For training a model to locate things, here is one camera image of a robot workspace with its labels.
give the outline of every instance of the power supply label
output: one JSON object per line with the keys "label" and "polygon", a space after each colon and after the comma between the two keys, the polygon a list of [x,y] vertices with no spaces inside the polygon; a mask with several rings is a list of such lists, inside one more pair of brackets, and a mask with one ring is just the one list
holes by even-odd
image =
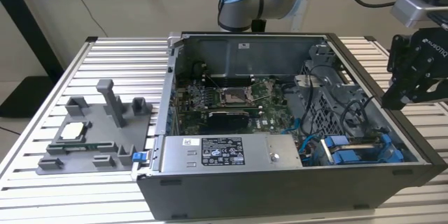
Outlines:
{"label": "power supply label", "polygon": [[202,165],[244,165],[240,137],[202,138]]}

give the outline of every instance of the slotted aluminum table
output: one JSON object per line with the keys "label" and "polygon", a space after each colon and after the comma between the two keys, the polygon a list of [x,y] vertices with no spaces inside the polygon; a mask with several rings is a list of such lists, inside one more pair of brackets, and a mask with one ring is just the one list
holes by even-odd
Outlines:
{"label": "slotted aluminum table", "polygon": [[[362,37],[341,40],[382,89],[386,51]],[[94,85],[112,78],[113,91],[124,102],[144,97],[153,104],[146,146],[153,126],[166,69],[166,38],[100,38],[86,42],[66,72],[32,118],[0,164],[0,222],[117,223],[153,220],[130,172],[38,176],[37,161],[50,143],[72,95],[88,103],[104,103]],[[448,112],[444,104],[416,104],[402,109],[410,122],[448,161]],[[448,221],[448,171],[425,186],[401,190],[376,210],[324,214],[206,220],[201,223],[440,223]]]}

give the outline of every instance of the white wall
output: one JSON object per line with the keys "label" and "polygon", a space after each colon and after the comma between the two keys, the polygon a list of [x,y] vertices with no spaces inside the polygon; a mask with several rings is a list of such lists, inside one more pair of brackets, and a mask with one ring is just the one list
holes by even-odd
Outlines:
{"label": "white wall", "polygon": [[0,3],[0,82],[45,76],[45,71]]}
{"label": "white wall", "polygon": [[[362,0],[370,4],[394,0]],[[388,8],[365,8],[353,0],[310,0],[306,7],[301,31],[332,32],[338,36],[372,35],[389,47],[394,34],[412,34],[389,14]]]}
{"label": "white wall", "polygon": [[[217,0],[84,0],[110,37],[166,36],[170,31],[216,31]],[[80,0],[26,0],[66,65],[88,36],[104,36]],[[268,22],[289,31],[290,20]]]}
{"label": "white wall", "polygon": [[[25,0],[62,65],[88,36],[104,36],[80,0]],[[166,36],[170,31],[217,30],[217,0],[84,0],[112,37]],[[392,0],[364,0],[381,3]],[[268,31],[289,31],[290,19],[270,20]],[[310,0],[301,31],[372,35],[388,47],[393,34],[412,33],[389,8],[368,9],[353,0]]]}

